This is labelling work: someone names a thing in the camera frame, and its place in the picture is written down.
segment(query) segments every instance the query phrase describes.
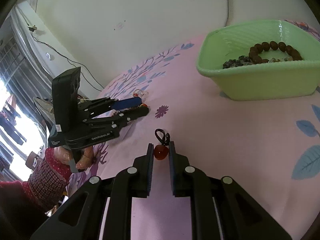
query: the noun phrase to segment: hand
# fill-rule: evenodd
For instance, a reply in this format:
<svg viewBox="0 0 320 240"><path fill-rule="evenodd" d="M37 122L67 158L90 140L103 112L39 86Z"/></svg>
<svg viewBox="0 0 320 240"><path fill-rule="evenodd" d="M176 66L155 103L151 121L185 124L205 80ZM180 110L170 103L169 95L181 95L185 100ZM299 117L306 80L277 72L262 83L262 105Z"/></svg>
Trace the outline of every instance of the hand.
<svg viewBox="0 0 320 240"><path fill-rule="evenodd" d="M54 157L63 164L68 165L71 159L70 151L63 148L62 146L53 149ZM93 146L84 149L84 154L76 164L78 170L86 169L91 167L92 160L94 158Z"/></svg>

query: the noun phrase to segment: red pendant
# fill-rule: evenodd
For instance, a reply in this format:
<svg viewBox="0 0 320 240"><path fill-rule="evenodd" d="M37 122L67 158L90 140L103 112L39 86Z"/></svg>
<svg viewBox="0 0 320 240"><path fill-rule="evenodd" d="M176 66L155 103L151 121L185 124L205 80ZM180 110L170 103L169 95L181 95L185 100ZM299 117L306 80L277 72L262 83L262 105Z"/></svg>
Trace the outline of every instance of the red pendant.
<svg viewBox="0 0 320 240"><path fill-rule="evenodd" d="M157 145L153 151L155 158L159 161L162 161L164 158L166 158L168 153L169 149L161 144Z"/></svg>

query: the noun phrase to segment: green container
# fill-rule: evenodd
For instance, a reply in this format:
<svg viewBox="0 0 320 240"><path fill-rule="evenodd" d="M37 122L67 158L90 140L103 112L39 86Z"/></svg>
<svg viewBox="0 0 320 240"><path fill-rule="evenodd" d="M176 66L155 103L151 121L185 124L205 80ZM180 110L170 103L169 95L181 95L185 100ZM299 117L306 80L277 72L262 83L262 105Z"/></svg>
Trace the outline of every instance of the green container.
<svg viewBox="0 0 320 240"><path fill-rule="evenodd" d="M222 69L229 59L248 55L256 43L283 41L304 60ZM260 54L287 57L279 49ZM198 72L211 78L233 100L289 98L312 94L320 82L320 42L304 30L280 20L260 20L228 26L205 38L197 61Z"/></svg>

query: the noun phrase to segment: metal screw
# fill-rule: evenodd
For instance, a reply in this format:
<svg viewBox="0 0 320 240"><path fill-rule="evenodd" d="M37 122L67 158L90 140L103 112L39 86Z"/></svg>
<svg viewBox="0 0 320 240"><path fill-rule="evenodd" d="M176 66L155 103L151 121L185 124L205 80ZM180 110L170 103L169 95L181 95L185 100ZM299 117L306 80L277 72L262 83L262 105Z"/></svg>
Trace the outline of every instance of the metal screw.
<svg viewBox="0 0 320 240"><path fill-rule="evenodd" d="M96 183L98 183L99 182L99 177L97 177L97 176L93 176L93 177L91 177L90 179L89 179L89 182L91 183L91 184L96 184Z"/></svg>
<svg viewBox="0 0 320 240"><path fill-rule="evenodd" d="M222 181L225 183L225 184L231 184L232 182L233 182L233 180L232 180L232 178L230 178L230 177L224 177L223 179L222 179Z"/></svg>
<svg viewBox="0 0 320 240"><path fill-rule="evenodd" d="M130 173L130 174L135 174L137 172L137 168L135 167L130 167L127 169L127 172Z"/></svg>
<svg viewBox="0 0 320 240"><path fill-rule="evenodd" d="M187 167L185 167L185 169L184 169L187 173L193 173L193 172L195 172L195 168L194 167L192 167L192 166L187 166Z"/></svg>

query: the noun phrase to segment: bed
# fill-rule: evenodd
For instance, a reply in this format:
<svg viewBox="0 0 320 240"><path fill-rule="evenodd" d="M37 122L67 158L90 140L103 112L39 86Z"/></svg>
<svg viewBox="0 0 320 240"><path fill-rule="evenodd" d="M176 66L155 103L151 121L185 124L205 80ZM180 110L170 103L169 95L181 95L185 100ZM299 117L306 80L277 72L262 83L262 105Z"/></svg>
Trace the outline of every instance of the bed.
<svg viewBox="0 0 320 240"><path fill-rule="evenodd" d="M308 24L291 23L320 41ZM91 176L106 179L131 166L148 143L159 143L154 131L161 128L191 165L213 178L233 177L299 240L320 210L320 89L306 97L232 101L196 70L203 39L144 60L100 93L123 99L139 89L150 113L122 129L119 138L96 145L97 161L72 175L68 193ZM191 239L189 207L188 198L172 196L168 157L155 159L150 197L132 202L131 239ZM302 239L318 239L318 224Z"/></svg>

